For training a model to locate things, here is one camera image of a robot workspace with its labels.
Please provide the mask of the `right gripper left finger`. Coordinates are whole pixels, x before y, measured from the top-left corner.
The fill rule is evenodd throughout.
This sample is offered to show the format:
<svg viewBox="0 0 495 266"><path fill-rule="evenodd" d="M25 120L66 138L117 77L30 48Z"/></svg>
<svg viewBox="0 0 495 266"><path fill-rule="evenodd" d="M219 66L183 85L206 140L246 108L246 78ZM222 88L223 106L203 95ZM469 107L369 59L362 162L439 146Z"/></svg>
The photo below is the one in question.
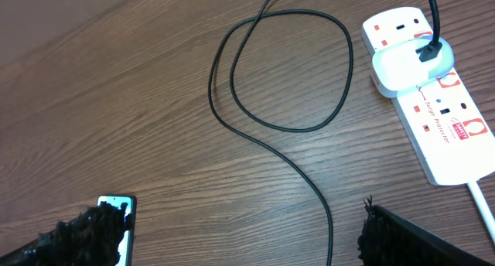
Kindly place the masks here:
<svg viewBox="0 0 495 266"><path fill-rule="evenodd" d="M116 266L122 212L106 203L88 208L69 222L1 256L1 266Z"/></svg>

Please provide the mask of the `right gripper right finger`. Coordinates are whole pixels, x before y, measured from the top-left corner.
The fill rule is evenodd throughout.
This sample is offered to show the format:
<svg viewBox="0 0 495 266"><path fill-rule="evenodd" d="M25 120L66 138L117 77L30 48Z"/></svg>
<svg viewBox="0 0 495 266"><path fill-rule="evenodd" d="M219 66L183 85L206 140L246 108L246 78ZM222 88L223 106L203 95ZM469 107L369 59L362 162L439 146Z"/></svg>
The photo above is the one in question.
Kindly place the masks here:
<svg viewBox="0 0 495 266"><path fill-rule="evenodd" d="M364 200L367 218L358 237L364 266L494 266L426 229Z"/></svg>

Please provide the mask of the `Samsung Galaxy smartphone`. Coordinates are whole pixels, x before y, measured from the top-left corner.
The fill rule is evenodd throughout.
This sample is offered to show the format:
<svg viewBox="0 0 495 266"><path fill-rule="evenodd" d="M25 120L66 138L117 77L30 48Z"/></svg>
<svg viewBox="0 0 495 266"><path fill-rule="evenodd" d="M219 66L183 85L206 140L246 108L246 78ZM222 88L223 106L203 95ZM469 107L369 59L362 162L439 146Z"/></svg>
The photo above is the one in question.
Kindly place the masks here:
<svg viewBox="0 0 495 266"><path fill-rule="evenodd" d="M101 195L97 198L97 205L106 203L113 206L123 217L118 223L123 224L124 231L117 236L119 260L116 266L131 266L133 244L135 239L135 215L137 198L131 195Z"/></svg>

